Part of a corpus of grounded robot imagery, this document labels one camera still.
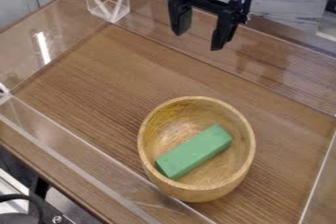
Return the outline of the green rectangular block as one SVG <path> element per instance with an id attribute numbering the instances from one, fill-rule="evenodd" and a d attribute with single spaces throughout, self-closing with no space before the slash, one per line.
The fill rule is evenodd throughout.
<path id="1" fill-rule="evenodd" d="M 178 180 L 227 150 L 231 144 L 231 134 L 220 124 L 214 124 L 164 152 L 155 160 L 155 168 L 168 179 Z"/>

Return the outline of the brown wooden bowl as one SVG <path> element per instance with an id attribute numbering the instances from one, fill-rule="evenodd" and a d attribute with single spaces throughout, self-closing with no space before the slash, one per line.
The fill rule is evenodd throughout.
<path id="1" fill-rule="evenodd" d="M 248 120 L 215 98 L 171 99 L 140 125 L 138 153 L 146 174 L 168 196 L 186 202 L 230 194 L 247 176 L 255 152 Z"/>

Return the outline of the clear acrylic enclosure wall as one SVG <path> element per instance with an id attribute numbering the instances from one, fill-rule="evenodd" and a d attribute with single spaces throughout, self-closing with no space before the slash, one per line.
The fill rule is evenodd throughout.
<path id="1" fill-rule="evenodd" d="M 211 50 L 214 15 L 176 35 L 166 0 L 58 0 L 0 33 L 0 145 L 108 224 L 336 224 L 336 59 L 250 28 Z M 256 139 L 226 196 L 151 182 L 138 133 L 184 96 L 239 110 Z"/>

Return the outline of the black table leg bracket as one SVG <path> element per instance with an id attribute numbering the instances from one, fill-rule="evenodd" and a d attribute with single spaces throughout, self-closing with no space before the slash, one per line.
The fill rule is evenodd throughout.
<path id="1" fill-rule="evenodd" d="M 38 177 L 30 187 L 30 213 L 39 219 L 39 224 L 75 224 L 70 218 L 47 202 L 48 182 Z"/>

